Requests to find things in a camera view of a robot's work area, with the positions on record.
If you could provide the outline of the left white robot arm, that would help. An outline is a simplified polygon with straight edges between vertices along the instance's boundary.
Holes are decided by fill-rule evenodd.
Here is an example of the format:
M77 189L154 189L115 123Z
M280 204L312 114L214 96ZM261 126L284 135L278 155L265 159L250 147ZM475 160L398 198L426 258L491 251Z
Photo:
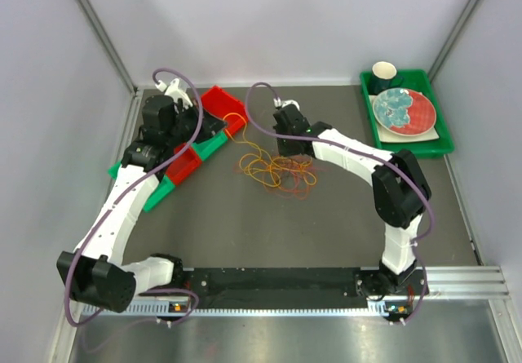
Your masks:
M91 230L74 251L64 251L57 259L67 300L120 313L136 295L157 286L170 295L184 288L181 259L154 254L125 265L124 251L147 200L174 159L227 124L205 110L200 100L191 100L178 78L158 81L156 88L159 92L143 106L139 135L126 148L113 189Z

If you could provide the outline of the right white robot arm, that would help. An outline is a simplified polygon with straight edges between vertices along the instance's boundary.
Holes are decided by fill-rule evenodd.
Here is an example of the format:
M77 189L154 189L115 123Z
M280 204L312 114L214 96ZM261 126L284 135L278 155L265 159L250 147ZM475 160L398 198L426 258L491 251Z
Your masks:
M431 197L431 190L408 150L392 153L372 148L341 134L324 122L310 124L294 100L274 99L277 147L284 157L307 155L329 162L362 178L373 190L374 207L385 223L385 243L379 263L383 289L399 294L416 267L413 242Z

